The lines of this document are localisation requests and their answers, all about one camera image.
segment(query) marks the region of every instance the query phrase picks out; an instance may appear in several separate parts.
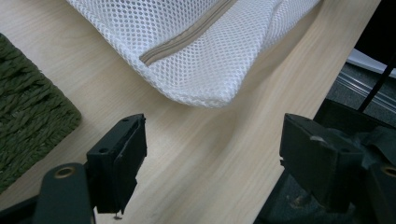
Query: black plastic bracket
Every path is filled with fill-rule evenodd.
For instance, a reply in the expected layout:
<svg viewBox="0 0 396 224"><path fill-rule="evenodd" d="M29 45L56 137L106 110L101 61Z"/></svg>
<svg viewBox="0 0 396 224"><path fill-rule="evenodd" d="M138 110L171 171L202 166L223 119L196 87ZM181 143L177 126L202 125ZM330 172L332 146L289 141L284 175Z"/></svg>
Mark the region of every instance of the black plastic bracket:
<svg viewBox="0 0 396 224"><path fill-rule="evenodd" d="M394 130L374 128L359 141L341 133L286 114L281 164L327 212L345 213L352 203L358 223L396 223Z"/></svg>
<svg viewBox="0 0 396 224"><path fill-rule="evenodd" d="M39 195L0 211L0 223L94 223L98 213L123 213L147 156L143 114L120 120L87 153L87 162L48 171Z"/></svg>

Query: screw hole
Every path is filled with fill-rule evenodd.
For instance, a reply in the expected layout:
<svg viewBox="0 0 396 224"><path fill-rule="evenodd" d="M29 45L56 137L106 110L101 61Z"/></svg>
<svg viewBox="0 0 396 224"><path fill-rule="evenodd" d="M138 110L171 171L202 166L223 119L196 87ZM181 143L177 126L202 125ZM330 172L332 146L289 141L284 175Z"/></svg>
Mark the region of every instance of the screw hole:
<svg viewBox="0 0 396 224"><path fill-rule="evenodd" d="M386 166L382 168L382 171L390 176L396 177L396 168L391 167L391 166Z"/></svg>
<svg viewBox="0 0 396 224"><path fill-rule="evenodd" d="M99 153L107 153L107 152L108 152L108 148L106 147L99 149Z"/></svg>
<svg viewBox="0 0 396 224"><path fill-rule="evenodd" d="M73 166L64 167L55 173L55 178L57 179L66 178L72 175L75 171L76 169Z"/></svg>

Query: light wood surface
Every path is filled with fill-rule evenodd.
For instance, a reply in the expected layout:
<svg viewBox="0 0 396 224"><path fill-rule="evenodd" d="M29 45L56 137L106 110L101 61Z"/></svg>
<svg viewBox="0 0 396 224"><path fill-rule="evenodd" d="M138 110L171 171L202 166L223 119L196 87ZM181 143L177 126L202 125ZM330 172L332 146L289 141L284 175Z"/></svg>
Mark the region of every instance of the light wood surface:
<svg viewBox="0 0 396 224"><path fill-rule="evenodd" d="M379 0L323 0L264 52L233 102L190 107L154 90L64 0L0 0L0 32L64 92L81 125L0 195L0 209L38 193L44 173L85 162L120 119L144 113L148 156L122 220L252 223L283 168L286 112L313 118Z"/></svg>

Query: green woven mat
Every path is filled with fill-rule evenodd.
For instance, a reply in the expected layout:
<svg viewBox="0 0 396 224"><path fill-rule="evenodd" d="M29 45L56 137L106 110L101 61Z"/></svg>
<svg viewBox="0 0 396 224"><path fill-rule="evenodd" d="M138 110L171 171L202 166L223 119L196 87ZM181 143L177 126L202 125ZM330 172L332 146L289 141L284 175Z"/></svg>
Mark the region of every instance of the green woven mat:
<svg viewBox="0 0 396 224"><path fill-rule="evenodd" d="M71 133L79 111L0 34L0 193Z"/></svg>

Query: zipper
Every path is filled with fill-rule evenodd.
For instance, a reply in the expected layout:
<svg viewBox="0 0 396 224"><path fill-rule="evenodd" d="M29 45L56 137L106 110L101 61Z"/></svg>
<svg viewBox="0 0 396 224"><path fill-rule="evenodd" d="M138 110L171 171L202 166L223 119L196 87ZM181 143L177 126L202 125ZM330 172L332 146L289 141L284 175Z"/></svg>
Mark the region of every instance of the zipper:
<svg viewBox="0 0 396 224"><path fill-rule="evenodd" d="M215 23L215 21L230 9L235 2L236 0L219 0L195 24L190 26L180 35L177 35L161 45L146 51L139 57L140 61L142 61L146 66L150 66L158 60L184 49L201 36L213 23Z"/></svg>

